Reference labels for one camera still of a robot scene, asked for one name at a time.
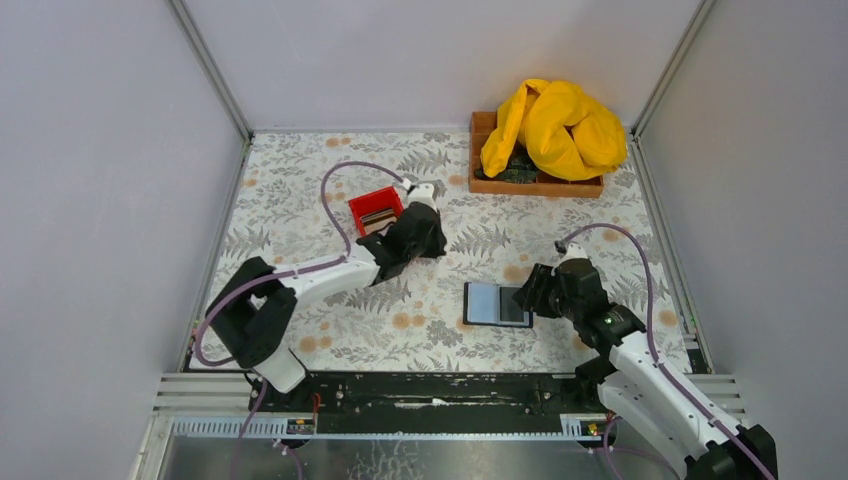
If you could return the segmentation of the red plastic bin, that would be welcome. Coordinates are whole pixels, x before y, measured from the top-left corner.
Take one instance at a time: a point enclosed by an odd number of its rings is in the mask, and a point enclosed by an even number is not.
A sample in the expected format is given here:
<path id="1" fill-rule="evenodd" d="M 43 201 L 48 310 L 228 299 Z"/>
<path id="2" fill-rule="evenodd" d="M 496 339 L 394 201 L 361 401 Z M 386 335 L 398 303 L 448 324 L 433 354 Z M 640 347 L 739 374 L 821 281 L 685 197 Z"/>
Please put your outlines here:
<path id="1" fill-rule="evenodd" d="M 391 208 L 396 212 L 397 220 L 403 212 L 404 207 L 401 199 L 394 187 L 385 187 L 359 197 L 355 197 L 348 201 L 351 214 L 354 219 L 356 229 L 361 237 L 362 225 L 360 219 L 372 212 Z"/>

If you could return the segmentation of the grey metallic card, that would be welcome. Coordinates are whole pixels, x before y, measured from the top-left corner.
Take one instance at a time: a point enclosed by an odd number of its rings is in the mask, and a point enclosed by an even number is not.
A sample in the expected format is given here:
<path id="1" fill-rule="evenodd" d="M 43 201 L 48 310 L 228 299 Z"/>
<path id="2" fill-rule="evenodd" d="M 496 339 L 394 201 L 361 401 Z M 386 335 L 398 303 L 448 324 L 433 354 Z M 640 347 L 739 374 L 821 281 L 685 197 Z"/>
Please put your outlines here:
<path id="1" fill-rule="evenodd" d="M 501 325 L 515 328 L 525 328 L 532 325 L 532 313 L 525 311 L 522 305 L 514 299 L 518 287 L 501 286 L 499 292 L 498 322 Z"/>

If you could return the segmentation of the black card holder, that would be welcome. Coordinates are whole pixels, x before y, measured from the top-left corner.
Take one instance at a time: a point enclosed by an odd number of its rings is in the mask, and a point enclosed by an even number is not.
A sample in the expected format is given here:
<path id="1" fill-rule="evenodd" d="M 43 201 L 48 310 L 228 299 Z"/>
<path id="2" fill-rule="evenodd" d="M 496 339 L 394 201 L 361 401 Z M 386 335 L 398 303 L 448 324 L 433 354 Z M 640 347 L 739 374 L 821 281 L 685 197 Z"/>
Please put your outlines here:
<path id="1" fill-rule="evenodd" d="M 463 290 L 462 323 L 469 326 L 515 328 L 501 325 L 498 322 L 498 290 L 501 286 L 512 285 L 466 282 Z M 532 325 L 530 327 L 516 329 L 532 328 L 534 323 L 533 313 L 532 316 Z"/>

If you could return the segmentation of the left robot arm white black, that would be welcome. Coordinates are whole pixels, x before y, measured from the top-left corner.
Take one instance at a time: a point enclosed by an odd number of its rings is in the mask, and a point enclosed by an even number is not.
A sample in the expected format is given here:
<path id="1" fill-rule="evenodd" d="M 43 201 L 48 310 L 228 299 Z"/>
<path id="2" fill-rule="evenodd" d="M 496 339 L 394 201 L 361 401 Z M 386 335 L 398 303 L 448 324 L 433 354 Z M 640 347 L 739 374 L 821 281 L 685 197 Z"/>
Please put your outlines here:
<path id="1" fill-rule="evenodd" d="M 260 257 L 248 259 L 207 309 L 204 321 L 232 361 L 288 393 L 307 376 L 284 345 L 295 313 L 329 296 L 391 280 L 419 258 L 445 254 L 440 213 L 413 202 L 385 232 L 356 240 L 341 258 L 287 270 L 274 269 Z"/>

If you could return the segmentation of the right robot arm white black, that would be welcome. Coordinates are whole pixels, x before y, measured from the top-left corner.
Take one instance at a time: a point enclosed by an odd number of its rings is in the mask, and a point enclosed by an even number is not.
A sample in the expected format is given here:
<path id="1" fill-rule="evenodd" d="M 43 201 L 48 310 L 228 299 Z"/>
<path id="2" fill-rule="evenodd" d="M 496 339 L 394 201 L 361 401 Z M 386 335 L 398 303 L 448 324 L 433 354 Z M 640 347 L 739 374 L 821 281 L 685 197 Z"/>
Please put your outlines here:
<path id="1" fill-rule="evenodd" d="M 598 354 L 575 370 L 586 394 L 630 424 L 681 478 L 777 478 L 773 437 L 761 425 L 742 425 L 670 364 L 643 321 L 609 300 L 590 260 L 537 264 L 513 298 L 525 311 L 572 322 Z"/>

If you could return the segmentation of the floral table mat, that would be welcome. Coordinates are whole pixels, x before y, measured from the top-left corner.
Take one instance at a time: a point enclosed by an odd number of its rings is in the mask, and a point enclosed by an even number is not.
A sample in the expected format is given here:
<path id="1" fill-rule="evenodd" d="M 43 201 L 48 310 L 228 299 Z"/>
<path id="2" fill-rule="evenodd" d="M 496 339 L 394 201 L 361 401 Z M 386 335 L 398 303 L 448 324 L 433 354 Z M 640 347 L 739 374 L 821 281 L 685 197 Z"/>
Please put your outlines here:
<path id="1" fill-rule="evenodd" d="M 311 304 L 285 343 L 313 370 L 570 372 L 590 359 L 567 321 L 530 329 L 462 323 L 466 282 L 520 285 L 534 265 L 557 262 L 556 240 L 576 233 L 612 300 L 651 313 L 657 346 L 689 371 L 680 309 L 662 265 L 632 162 L 597 199 L 473 194 L 470 138 L 449 133 L 276 133 L 253 141 L 209 293 L 259 256 L 318 263 L 357 236 L 348 201 L 389 186 L 394 174 L 431 181 L 447 253 L 397 278 Z"/>

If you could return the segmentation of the dark green object in tray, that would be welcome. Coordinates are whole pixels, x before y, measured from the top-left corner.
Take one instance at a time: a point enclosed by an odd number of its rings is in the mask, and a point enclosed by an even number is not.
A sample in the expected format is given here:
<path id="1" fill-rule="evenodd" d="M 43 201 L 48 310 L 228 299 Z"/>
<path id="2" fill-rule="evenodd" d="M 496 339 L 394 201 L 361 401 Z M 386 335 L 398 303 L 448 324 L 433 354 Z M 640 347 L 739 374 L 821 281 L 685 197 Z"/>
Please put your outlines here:
<path id="1" fill-rule="evenodd" d="M 530 184 L 537 181 L 539 172 L 539 168 L 532 161 L 527 151 L 523 148 L 516 147 L 510 154 L 506 168 L 502 172 L 496 174 L 494 177 L 489 177 L 485 174 L 482 167 L 478 167 L 474 170 L 473 176 L 478 180 Z"/>

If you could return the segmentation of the wooden tray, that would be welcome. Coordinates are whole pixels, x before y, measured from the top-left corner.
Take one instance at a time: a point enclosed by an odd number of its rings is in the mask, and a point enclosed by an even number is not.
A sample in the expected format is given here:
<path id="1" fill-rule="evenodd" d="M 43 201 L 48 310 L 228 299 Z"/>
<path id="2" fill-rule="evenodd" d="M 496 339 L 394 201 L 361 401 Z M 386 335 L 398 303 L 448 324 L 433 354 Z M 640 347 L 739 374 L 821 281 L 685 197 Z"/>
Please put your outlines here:
<path id="1" fill-rule="evenodd" d="M 601 196 L 604 190 L 604 179 L 595 177 L 590 180 L 569 182 L 539 172 L 533 183 L 510 183 L 499 180 L 478 178 L 475 172 L 481 167 L 482 147 L 497 124 L 495 112 L 476 111 L 471 114 L 469 131 L 470 160 L 468 188 L 477 194 L 505 194 L 524 196 L 547 196 L 557 198 L 591 198 Z"/>

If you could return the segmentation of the yellow cloth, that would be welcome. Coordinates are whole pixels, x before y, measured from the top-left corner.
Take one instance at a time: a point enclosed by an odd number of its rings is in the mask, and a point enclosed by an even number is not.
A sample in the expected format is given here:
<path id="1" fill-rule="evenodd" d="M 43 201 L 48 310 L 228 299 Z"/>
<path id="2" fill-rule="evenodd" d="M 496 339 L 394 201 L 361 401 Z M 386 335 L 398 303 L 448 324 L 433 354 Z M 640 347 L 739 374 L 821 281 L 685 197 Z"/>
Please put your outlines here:
<path id="1" fill-rule="evenodd" d="M 506 171 L 521 145 L 542 172 L 584 181 L 616 171 L 627 158 L 617 115 L 568 81 L 527 79 L 496 111 L 496 127 L 481 149 L 483 174 Z"/>

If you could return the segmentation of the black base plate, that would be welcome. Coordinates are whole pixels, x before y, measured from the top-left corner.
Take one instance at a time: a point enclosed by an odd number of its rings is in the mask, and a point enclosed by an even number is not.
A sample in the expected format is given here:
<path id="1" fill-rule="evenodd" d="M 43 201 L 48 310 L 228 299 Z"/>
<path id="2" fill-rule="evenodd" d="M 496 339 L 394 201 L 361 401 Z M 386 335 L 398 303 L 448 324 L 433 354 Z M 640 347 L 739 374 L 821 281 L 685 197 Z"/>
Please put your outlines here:
<path id="1" fill-rule="evenodd" d="M 612 419 L 570 374 L 311 372 L 289 393 L 250 383 L 249 407 L 303 413 L 320 434 L 598 435 Z"/>

